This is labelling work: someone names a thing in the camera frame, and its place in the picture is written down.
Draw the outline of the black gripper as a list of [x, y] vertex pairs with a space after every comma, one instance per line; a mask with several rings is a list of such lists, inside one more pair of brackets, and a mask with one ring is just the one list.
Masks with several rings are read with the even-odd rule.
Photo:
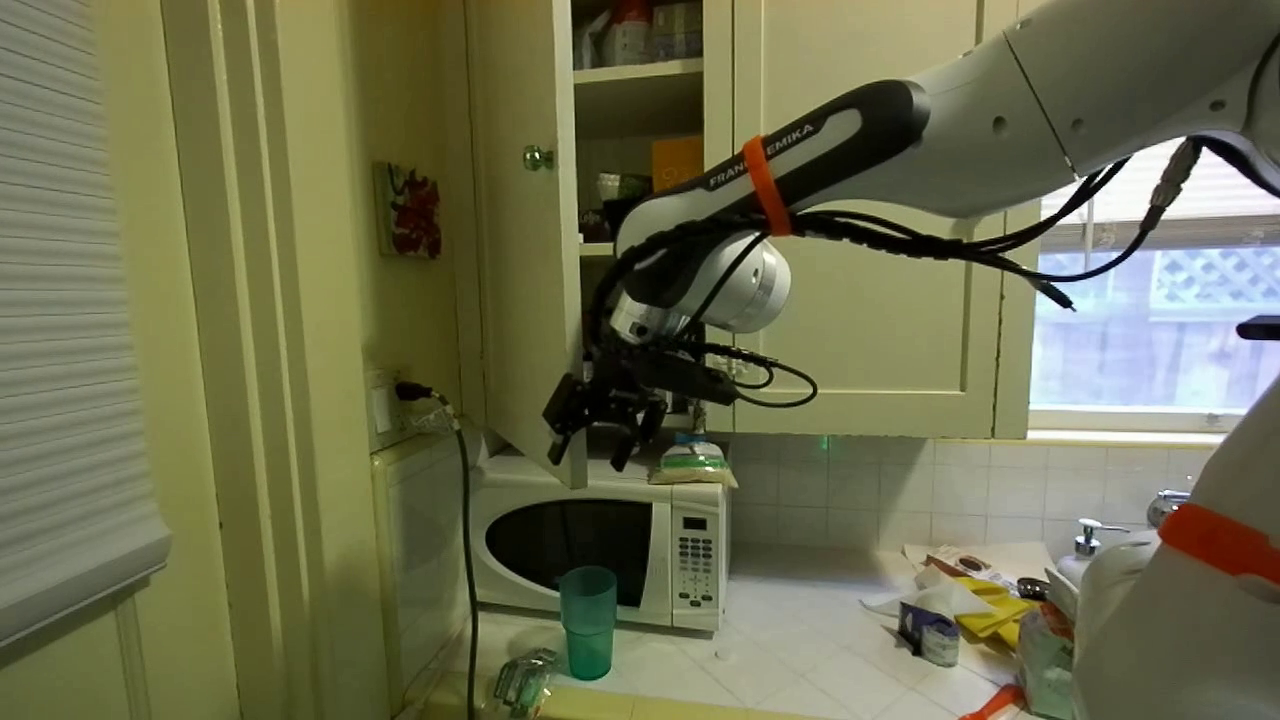
[[578, 431], [592, 418], [623, 429], [610, 455], [610, 464], [623, 472], [660, 431], [674, 394], [731, 405], [737, 380], [678, 349], [603, 349], [588, 366], [588, 384], [563, 371], [554, 389], [543, 405], [554, 431], [547, 459], [562, 464]]

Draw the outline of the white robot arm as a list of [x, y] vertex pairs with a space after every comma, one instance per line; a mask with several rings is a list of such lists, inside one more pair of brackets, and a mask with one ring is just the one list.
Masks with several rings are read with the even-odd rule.
[[[543, 405], [635, 453], [674, 394], [731, 405], [698, 324], [761, 329], [789, 299], [784, 234], [1009, 268], [1018, 234], [943, 239], [879, 201], [977, 221], [1052, 188], [1088, 201], [1148, 144], [1171, 202], [1212, 150], [1276, 182], [1280, 0], [1047, 0], [967, 57], [860, 83], [631, 209], [588, 303], [588, 364]], [[1280, 384], [1207, 455], [1135, 572], [1102, 553], [1076, 602], [1084, 720], [1280, 720]]]

